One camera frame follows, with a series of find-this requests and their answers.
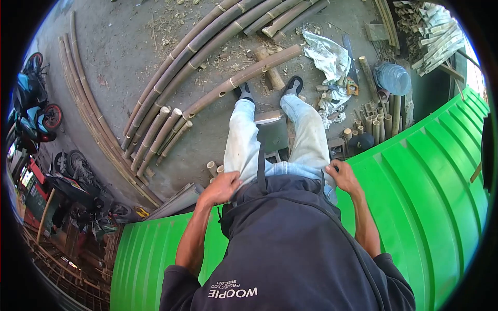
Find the foot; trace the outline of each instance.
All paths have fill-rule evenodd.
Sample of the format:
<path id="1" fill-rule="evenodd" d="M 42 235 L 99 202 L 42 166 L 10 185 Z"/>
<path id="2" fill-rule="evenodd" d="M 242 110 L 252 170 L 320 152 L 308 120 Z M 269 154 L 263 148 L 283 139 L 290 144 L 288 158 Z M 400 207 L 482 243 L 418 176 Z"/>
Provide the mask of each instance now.
<path id="1" fill-rule="evenodd" d="M 285 88 L 284 95 L 294 94 L 296 96 L 299 95 L 301 90 L 303 89 L 303 79 L 299 76 L 294 76 L 290 78 L 287 87 Z"/>
<path id="2" fill-rule="evenodd" d="M 249 84 L 247 82 L 244 82 L 244 84 L 235 88 L 234 92 L 235 95 L 237 95 L 237 97 L 239 98 L 239 100 L 245 99 L 254 102 L 254 99 L 252 98 L 252 95 L 249 90 Z"/>

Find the red wheel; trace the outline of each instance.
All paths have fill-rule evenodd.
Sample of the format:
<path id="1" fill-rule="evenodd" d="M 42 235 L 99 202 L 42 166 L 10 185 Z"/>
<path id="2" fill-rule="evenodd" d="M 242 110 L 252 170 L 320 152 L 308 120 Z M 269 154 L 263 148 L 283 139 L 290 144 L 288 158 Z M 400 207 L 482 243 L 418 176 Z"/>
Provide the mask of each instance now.
<path id="1" fill-rule="evenodd" d="M 59 105 L 48 104 L 44 110 L 43 126 L 49 132 L 54 132 L 62 123 L 62 110 Z"/>

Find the man's right hand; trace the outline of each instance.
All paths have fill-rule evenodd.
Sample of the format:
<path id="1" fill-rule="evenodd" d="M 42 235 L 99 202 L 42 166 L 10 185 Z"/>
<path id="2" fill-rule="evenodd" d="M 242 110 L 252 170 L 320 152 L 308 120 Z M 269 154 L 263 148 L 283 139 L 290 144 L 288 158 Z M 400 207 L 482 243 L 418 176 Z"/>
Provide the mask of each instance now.
<path id="1" fill-rule="evenodd" d="M 325 171 L 334 178 L 337 187 L 347 192 L 351 197 L 363 194 L 363 189 L 348 163 L 332 160 L 330 165 L 325 167 Z"/>

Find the plastic water bottle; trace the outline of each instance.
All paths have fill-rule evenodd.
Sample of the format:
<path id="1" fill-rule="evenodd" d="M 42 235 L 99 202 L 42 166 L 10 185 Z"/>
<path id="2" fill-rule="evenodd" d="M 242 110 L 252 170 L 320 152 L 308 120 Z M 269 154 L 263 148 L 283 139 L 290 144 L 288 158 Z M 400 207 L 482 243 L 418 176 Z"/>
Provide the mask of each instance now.
<path id="1" fill-rule="evenodd" d="M 379 87 L 394 95 L 406 95 L 411 89 L 410 75 L 400 65 L 382 62 L 375 67 L 373 78 Z"/>

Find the light blue jeans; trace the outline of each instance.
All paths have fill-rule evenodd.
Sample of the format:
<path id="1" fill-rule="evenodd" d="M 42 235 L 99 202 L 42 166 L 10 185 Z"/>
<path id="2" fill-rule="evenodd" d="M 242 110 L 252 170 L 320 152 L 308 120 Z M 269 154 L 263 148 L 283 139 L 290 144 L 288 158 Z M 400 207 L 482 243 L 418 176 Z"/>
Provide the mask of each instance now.
<path id="1" fill-rule="evenodd" d="M 318 112 L 294 94 L 284 95 L 280 106 L 294 123 L 296 138 L 288 162 L 270 163 L 265 160 L 265 176 L 292 174 L 321 180 L 323 171 L 325 196 L 336 204 L 336 183 L 325 173 L 330 158 L 325 129 Z M 230 118 L 224 167 L 225 172 L 240 171 L 242 185 L 253 181 L 257 174 L 260 143 L 256 139 L 258 128 L 254 123 L 254 111 L 253 102 L 238 100 Z"/>

